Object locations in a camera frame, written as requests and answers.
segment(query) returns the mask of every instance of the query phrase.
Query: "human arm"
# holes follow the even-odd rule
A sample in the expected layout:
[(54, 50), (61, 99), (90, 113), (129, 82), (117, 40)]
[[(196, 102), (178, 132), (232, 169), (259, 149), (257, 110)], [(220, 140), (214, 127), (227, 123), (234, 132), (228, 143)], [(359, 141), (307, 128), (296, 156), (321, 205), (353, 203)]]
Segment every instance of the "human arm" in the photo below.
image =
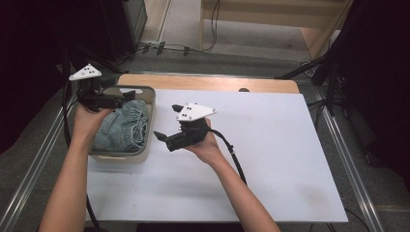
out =
[(212, 133), (208, 132), (203, 141), (186, 149), (195, 153), (217, 173), (245, 231), (280, 231), (262, 203), (223, 156)]
[(85, 223), (88, 151), (103, 118), (79, 105), (73, 138), (54, 189), (48, 199), (39, 231), (83, 231)]

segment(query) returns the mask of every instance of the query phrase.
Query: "person's left arm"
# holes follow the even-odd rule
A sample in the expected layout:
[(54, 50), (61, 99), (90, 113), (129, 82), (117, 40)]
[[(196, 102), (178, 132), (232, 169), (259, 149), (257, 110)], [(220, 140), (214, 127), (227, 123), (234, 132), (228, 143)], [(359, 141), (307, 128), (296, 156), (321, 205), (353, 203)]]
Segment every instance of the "person's left arm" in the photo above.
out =
[(79, 105), (73, 139), (48, 199), (39, 231), (83, 231), (85, 223), (87, 159), (93, 138), (112, 110), (92, 113)]

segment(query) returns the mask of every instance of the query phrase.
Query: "person's right arm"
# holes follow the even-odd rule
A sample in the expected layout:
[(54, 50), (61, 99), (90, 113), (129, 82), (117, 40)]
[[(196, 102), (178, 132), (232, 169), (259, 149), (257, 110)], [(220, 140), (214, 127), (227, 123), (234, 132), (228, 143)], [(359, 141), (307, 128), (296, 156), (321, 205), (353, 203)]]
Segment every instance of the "person's right arm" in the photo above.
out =
[(245, 231), (280, 231), (262, 203), (223, 156), (211, 132), (208, 132), (202, 142), (186, 149), (195, 153), (215, 170)]

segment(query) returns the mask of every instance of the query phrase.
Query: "white tabletop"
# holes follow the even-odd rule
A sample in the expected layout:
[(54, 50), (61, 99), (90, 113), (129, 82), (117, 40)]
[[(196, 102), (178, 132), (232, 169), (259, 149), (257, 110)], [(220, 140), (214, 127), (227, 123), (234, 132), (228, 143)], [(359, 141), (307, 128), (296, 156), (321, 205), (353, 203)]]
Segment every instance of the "white tabletop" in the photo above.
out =
[(98, 220), (238, 221), (213, 170), (183, 149), (170, 153), (153, 135), (178, 132), (172, 104), (196, 102), (218, 110), (213, 128), (234, 145), (249, 188), (276, 221), (347, 221), (302, 95), (156, 93), (144, 162), (89, 159), (87, 191)]

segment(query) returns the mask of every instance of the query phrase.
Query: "denim fabric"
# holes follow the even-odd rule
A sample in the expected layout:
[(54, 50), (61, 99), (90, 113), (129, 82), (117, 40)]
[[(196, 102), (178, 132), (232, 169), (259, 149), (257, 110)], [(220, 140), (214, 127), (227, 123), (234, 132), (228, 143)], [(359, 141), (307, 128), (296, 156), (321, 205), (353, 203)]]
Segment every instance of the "denim fabric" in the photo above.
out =
[(138, 152), (145, 143), (148, 124), (145, 101), (126, 102), (102, 121), (93, 144), (95, 152)]

